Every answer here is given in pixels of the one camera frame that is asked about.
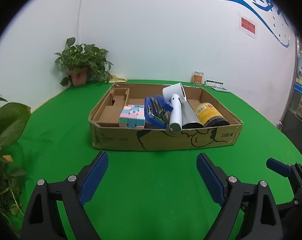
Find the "large-leaf plant near left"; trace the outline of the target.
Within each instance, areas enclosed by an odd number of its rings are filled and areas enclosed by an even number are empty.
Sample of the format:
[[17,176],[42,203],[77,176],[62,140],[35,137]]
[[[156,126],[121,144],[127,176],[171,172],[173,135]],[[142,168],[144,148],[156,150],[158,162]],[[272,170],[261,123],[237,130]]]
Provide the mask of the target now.
[[0,95],[0,217],[11,229],[12,221],[24,216],[20,195],[26,172],[14,160],[14,151],[30,116],[29,106],[9,102]]

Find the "pastel puzzle cube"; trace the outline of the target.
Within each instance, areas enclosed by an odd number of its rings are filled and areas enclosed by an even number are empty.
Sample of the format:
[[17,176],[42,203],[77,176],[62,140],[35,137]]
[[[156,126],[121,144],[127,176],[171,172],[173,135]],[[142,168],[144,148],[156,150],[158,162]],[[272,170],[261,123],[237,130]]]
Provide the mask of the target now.
[[122,128],[144,129],[146,119],[143,105],[127,105],[119,116],[119,126]]

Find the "potted green plant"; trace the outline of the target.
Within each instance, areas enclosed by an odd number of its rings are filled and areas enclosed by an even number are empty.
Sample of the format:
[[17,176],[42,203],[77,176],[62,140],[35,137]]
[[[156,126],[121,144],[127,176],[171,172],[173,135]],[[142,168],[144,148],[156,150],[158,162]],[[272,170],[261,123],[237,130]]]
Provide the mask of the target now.
[[55,66],[66,74],[60,85],[81,87],[87,83],[108,83],[113,64],[107,60],[108,50],[95,44],[77,44],[67,38],[64,49],[55,53]]

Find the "blue stapler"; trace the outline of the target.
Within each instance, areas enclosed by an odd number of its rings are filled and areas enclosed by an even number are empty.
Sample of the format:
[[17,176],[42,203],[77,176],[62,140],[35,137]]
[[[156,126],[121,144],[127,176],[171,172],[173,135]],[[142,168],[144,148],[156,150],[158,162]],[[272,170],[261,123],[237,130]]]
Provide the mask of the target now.
[[163,96],[154,95],[144,99],[144,116],[146,121],[159,129],[166,129],[173,107]]

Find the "green table mat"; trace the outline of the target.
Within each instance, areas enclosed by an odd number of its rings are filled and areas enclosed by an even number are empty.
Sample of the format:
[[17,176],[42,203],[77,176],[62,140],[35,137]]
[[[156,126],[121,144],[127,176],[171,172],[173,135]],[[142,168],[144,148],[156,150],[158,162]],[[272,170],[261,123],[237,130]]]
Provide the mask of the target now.
[[[70,88],[32,113],[17,142],[14,160],[27,173],[21,200],[26,204],[40,179],[62,181],[97,155],[88,116],[108,84]],[[292,199],[286,178],[269,170],[274,158],[302,164],[287,137],[254,108],[231,93],[210,90],[243,123],[232,146],[205,153],[229,176],[244,183],[265,180],[275,201]],[[212,201],[196,167],[200,150],[109,151],[109,166],[85,210],[102,239],[203,239],[220,207]]]

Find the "brown cardboard tray box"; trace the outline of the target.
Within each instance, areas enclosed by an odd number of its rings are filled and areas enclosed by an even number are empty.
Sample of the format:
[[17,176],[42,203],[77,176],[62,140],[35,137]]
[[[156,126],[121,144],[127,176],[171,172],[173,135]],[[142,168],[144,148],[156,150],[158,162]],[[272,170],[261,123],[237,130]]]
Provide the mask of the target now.
[[88,118],[94,148],[164,151],[233,145],[243,123],[201,87],[115,83]]

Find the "yellow label plastic jar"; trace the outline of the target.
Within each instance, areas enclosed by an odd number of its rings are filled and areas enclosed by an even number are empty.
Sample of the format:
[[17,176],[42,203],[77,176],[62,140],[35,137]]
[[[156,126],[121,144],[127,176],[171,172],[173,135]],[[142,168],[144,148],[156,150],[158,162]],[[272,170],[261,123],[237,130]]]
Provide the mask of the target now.
[[230,125],[227,119],[209,102],[199,104],[195,108],[195,113],[204,127]]

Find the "white flat box stack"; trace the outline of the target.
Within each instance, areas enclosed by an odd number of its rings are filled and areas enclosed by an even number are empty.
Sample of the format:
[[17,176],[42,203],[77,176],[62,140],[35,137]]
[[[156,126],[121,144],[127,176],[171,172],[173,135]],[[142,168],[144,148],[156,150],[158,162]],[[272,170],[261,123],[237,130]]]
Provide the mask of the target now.
[[205,87],[212,88],[218,92],[229,93],[229,90],[224,87],[224,83],[220,81],[206,79],[204,85]]

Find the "red wall notice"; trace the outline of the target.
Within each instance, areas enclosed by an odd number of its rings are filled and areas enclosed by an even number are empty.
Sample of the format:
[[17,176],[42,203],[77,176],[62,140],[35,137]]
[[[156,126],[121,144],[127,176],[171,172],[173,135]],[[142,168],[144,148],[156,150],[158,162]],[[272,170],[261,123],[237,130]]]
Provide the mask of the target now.
[[257,29],[253,22],[245,17],[240,17],[240,29],[250,37],[255,38],[257,35]]

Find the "white hair dryer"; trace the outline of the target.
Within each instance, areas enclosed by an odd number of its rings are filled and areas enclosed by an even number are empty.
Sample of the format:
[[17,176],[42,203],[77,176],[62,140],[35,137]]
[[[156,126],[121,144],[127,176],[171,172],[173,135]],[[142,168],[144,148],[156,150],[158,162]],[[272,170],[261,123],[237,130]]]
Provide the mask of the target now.
[[166,100],[169,100],[173,107],[169,118],[169,129],[173,133],[180,133],[182,130],[181,103],[186,101],[183,85],[179,82],[165,87],[162,90],[162,95]]

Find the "orange labelled jar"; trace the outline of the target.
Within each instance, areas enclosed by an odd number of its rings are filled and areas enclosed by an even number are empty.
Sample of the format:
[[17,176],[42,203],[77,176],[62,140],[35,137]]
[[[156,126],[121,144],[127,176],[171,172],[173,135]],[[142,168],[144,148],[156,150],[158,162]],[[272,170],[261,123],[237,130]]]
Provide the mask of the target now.
[[193,72],[192,82],[196,85],[202,85],[204,81],[204,74],[202,72]]

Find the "yellow cloth by plant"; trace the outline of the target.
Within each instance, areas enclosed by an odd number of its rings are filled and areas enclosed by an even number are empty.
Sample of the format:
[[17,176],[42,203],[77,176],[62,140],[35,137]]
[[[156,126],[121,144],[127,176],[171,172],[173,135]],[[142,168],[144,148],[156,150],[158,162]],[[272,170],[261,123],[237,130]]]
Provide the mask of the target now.
[[125,78],[118,77],[116,75],[110,75],[109,83],[126,83],[128,80]]

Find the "silver metal cylinder can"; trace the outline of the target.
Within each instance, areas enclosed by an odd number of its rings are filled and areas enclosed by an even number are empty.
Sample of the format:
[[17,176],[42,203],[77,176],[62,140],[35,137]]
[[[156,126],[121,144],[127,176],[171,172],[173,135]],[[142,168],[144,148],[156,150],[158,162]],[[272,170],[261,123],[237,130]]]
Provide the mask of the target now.
[[181,103],[181,116],[183,129],[204,128],[188,101]]

